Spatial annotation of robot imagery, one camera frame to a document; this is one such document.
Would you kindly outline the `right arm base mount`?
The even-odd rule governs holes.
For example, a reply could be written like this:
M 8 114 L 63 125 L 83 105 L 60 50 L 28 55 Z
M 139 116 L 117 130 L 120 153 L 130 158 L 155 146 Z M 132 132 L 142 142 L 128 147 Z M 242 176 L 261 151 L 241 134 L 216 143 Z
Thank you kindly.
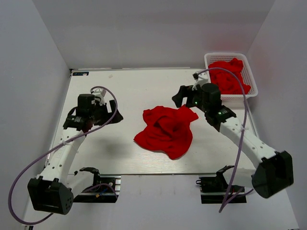
M 228 172 L 232 168 L 234 168 L 233 165 L 225 166 L 214 175 L 205 175 L 198 178 L 196 185 L 200 188 L 202 204 L 222 204 L 228 187 L 228 183 L 224 178 L 224 172 Z M 245 193 L 244 187 L 238 185 L 232 185 L 228 197 L 230 198 L 241 188 L 241 193 L 230 201 L 231 204 L 243 204 L 247 202 L 246 197 L 243 195 Z

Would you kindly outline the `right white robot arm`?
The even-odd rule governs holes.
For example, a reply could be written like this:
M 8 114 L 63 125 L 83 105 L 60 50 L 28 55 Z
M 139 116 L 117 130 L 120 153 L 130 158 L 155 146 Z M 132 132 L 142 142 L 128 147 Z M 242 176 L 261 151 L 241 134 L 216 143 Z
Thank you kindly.
M 181 86 L 172 97 L 176 107 L 187 99 L 186 106 L 204 112 L 209 125 L 230 139 L 252 162 L 254 169 L 226 166 L 216 173 L 217 187 L 228 191 L 233 185 L 252 188 L 263 198 L 269 198 L 294 183 L 293 160 L 287 151 L 278 152 L 245 129 L 236 114 L 222 104 L 215 84 Z

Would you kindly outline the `red t shirt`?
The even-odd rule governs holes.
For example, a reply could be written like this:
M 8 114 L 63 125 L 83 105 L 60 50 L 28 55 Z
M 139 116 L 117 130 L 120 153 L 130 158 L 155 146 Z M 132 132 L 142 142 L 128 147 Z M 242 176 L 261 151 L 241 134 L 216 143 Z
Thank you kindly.
M 190 124 L 198 115 L 185 105 L 179 109 L 157 106 L 143 112 L 146 128 L 134 137 L 140 147 L 164 152 L 171 160 L 181 158 L 190 148 Z

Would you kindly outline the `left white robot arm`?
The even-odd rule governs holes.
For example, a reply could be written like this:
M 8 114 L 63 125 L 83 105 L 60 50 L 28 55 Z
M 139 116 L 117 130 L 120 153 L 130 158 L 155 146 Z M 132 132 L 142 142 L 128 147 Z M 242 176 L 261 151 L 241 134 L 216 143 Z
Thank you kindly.
M 69 171 L 94 126 L 102 128 L 122 120 L 116 100 L 105 103 L 95 93 L 78 96 L 77 106 L 69 111 L 64 122 L 59 147 L 51 154 L 45 169 L 27 185 L 34 210 L 66 215 L 75 197 L 87 189 L 97 191 L 101 187 L 98 169 L 83 167 L 73 176 L 69 176 Z

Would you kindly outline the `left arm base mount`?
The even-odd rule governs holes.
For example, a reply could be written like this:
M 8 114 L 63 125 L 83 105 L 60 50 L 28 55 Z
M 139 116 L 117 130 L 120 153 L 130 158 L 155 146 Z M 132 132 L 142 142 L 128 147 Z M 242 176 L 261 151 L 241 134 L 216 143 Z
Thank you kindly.
M 74 203 L 115 203 L 120 192 L 121 176 L 104 175 L 93 167 L 83 167 L 74 176 L 88 174 L 90 186 L 74 198 Z

